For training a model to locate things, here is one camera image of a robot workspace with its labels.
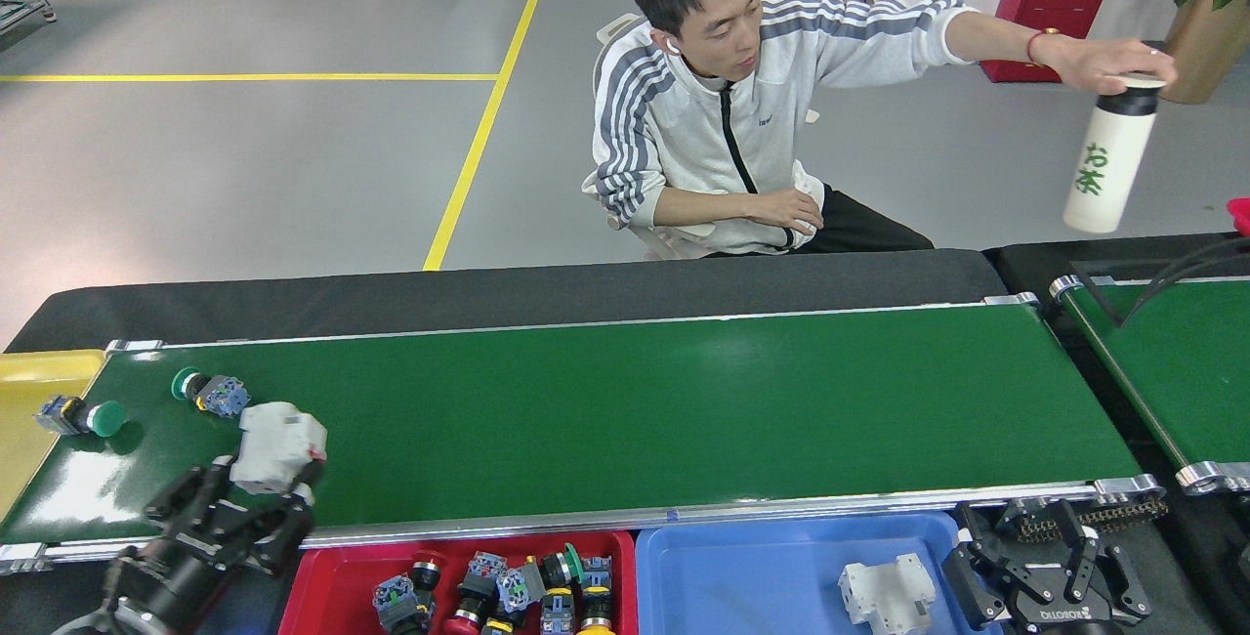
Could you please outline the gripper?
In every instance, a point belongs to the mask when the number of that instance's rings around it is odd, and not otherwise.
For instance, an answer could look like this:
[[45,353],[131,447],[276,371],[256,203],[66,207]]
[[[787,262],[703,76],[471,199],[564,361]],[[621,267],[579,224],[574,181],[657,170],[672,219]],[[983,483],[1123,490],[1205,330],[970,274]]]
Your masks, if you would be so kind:
[[1012,596],[1012,568],[986,518],[959,505],[954,519],[958,541],[942,559],[942,578],[975,630],[1012,622],[1019,634],[1122,634],[1112,616],[1152,614],[1131,558],[1118,545],[1108,546],[1096,529],[1085,528],[1070,502],[1062,502],[1062,541],[1070,549],[1065,598],[1050,602],[1025,592]]
[[250,556],[279,578],[312,532],[312,488],[322,468],[302,468],[258,518],[222,509],[231,458],[195,465],[148,502],[145,518],[161,528],[142,549],[124,549],[108,568],[108,616],[202,616],[238,581]]

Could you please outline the person's right hand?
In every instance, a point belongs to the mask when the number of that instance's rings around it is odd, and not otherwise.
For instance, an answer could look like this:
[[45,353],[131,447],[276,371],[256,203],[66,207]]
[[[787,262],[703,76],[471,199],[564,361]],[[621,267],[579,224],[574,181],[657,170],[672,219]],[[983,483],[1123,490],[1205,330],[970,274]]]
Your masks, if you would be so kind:
[[812,195],[796,189],[750,194],[744,212],[755,224],[804,235],[814,235],[824,228],[820,204]]

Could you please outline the person's left hand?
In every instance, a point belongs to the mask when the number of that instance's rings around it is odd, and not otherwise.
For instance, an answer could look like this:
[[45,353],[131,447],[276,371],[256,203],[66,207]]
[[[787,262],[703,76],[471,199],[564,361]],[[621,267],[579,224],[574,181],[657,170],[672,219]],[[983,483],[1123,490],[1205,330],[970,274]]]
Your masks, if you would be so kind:
[[1170,86],[1178,78],[1174,58],[1135,39],[1064,39],[1046,64],[1066,86],[1098,95],[1121,95],[1128,89],[1122,75],[1150,74]]

